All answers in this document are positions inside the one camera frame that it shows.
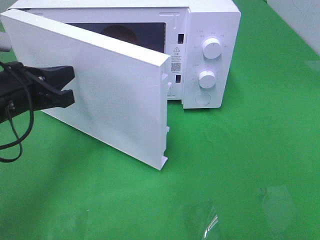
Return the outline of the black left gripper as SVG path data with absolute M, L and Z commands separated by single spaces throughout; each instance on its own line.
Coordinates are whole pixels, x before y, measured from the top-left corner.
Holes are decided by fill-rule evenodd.
M 72 66 L 30 67 L 21 62 L 0 63 L 0 122 L 9 119 L 6 107 L 11 103 L 12 118 L 29 111 L 34 122 L 34 111 L 67 108 L 75 103 L 72 90 L 63 88 L 75 78 Z

